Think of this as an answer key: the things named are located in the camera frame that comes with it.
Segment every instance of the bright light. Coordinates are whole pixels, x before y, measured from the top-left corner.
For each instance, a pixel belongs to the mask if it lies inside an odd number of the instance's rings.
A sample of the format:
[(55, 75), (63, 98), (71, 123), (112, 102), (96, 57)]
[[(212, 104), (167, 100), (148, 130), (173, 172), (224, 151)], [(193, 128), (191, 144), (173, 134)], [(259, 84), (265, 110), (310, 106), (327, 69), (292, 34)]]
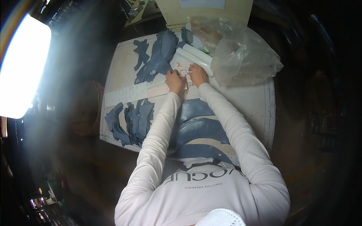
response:
[(48, 26), (27, 14), (5, 53), (0, 71), (3, 85), (0, 115), (19, 119), (34, 98), (50, 45)]

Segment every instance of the floor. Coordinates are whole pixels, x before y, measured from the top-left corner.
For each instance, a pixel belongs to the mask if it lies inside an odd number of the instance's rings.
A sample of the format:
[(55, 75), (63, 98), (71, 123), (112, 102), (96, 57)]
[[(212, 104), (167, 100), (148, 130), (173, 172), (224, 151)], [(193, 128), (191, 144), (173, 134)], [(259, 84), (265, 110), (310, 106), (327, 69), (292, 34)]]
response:
[[(124, 15), (114, 4), (83, 6), (64, 25), (52, 43), (39, 92), (44, 103), (56, 105), (56, 115), (40, 115), (29, 131), (30, 161), (47, 161), (65, 175), (69, 209), (80, 225), (114, 225), (114, 207), (136, 166), (138, 154), (101, 141), (80, 137), (69, 126), (69, 107), (76, 87), (87, 80), (105, 84), (117, 43), (154, 34), (165, 28), (163, 18), (124, 29)], [(257, 31), (281, 56), (284, 68), (274, 78), (276, 126), (271, 160), (288, 186), (291, 209), (285, 225), (300, 224), (323, 191), (323, 181), (333, 153), (316, 148), (320, 139), (303, 103), (305, 72), (290, 63), (278, 37)], [(36, 173), (35, 182), (42, 181)]]

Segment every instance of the white tabletop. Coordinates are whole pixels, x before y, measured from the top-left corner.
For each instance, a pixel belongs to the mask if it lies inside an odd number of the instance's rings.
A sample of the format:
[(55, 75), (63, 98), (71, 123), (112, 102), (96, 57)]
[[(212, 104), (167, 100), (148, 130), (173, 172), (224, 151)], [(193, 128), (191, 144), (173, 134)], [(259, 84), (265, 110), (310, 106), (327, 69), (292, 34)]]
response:
[[(134, 71), (134, 66), (137, 64), (138, 54), (133, 52), (133, 50), (137, 47), (133, 45), (133, 41), (143, 41), (145, 39), (147, 39), (147, 43), (149, 43), (149, 47), (146, 53), (151, 56), (153, 43), (157, 39), (156, 35), (143, 36), (119, 43), (117, 45), (107, 76), (107, 82), (104, 90), (105, 94), (134, 85), (134, 80), (136, 79), (137, 74), (137, 72)], [(178, 55), (175, 55), (170, 61), (170, 66), (174, 69), (175, 62), (180, 60), (182, 60), (182, 58), (180, 58)], [(164, 75), (157, 74), (153, 80), (153, 83), (164, 80)], [(209, 82), (211, 86), (213, 86), (219, 93), (228, 99), (239, 110), (239, 112), (244, 115), (245, 119), (252, 126), (257, 138), (262, 141), (270, 153), (273, 144), (275, 125), (275, 97), (273, 79), (270, 78), (264, 84), (250, 87), (220, 88), (215, 78), (209, 78)], [(150, 102), (155, 103), (154, 118), (160, 111), (164, 98), (165, 96), (159, 96), (149, 99)], [(190, 83), (188, 83), (188, 91), (186, 92), (184, 99), (187, 100), (195, 98), (200, 98), (199, 92), (196, 86), (190, 86)], [(105, 101), (103, 100), (100, 121), (100, 139), (111, 144), (122, 146), (121, 141), (117, 141), (113, 138), (112, 132), (109, 131), (107, 123), (104, 119), (106, 114), (109, 113), (114, 108), (114, 106), (106, 108), (104, 102)], [(119, 123), (120, 126), (126, 131), (126, 122), (123, 111), (119, 114)], [(193, 140), (189, 142), (189, 144), (213, 145), (224, 152), (234, 164), (240, 165), (235, 155), (234, 149), (229, 144), (220, 144), (219, 141), (205, 138)], [(124, 147), (135, 152), (140, 151), (140, 148), (136, 145), (125, 145)]]

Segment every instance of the clear plastic bag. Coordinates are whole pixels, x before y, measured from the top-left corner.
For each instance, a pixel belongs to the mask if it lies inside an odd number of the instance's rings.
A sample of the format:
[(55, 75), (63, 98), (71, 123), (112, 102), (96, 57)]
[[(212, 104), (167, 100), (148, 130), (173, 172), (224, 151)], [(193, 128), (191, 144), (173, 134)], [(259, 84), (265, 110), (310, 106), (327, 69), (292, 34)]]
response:
[(240, 22), (192, 17), (190, 24), (194, 35), (212, 54), (211, 70), (220, 87), (261, 83), (283, 68), (279, 55)]

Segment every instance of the paper sheet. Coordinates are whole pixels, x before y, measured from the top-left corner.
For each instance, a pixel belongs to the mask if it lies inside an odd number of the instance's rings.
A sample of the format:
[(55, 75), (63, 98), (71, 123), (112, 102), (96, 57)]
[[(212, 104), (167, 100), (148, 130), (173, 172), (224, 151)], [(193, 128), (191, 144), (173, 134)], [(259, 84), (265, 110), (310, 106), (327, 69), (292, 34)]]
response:
[(225, 0), (180, 0), (181, 8), (225, 8)]
[(115, 106), (120, 102), (126, 104), (128, 102), (137, 101), (144, 98), (147, 98), (146, 82), (106, 93), (104, 95), (105, 107)]

